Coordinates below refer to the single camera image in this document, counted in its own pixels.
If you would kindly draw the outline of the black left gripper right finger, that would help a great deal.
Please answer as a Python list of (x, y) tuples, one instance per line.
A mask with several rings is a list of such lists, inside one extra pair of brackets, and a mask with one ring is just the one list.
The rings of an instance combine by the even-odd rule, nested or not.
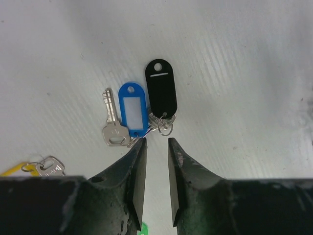
[(225, 179), (168, 140), (173, 226), (179, 235), (310, 235), (312, 179)]

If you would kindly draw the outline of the key with yellow tag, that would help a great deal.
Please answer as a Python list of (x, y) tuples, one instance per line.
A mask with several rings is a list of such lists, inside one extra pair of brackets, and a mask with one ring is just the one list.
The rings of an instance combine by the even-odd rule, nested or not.
[(33, 158), (31, 161), (22, 162), (2, 172), (1, 177), (44, 177), (66, 176), (64, 164), (53, 156)]

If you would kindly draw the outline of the key with black tag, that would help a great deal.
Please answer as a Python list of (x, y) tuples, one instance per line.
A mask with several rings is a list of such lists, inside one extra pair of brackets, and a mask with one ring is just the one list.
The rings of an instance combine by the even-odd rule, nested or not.
[(162, 136), (169, 136), (174, 127), (165, 134), (160, 126), (171, 119), (177, 112), (178, 103), (174, 79), (174, 71), (169, 62), (164, 59), (154, 59), (145, 69), (146, 85), (151, 112), (157, 118), (157, 128)]

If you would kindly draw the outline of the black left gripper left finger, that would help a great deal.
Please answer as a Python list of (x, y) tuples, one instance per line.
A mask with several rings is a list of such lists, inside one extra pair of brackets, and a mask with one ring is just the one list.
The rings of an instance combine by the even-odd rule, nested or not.
[(135, 235), (142, 225), (147, 141), (91, 177), (2, 177), (3, 235)]

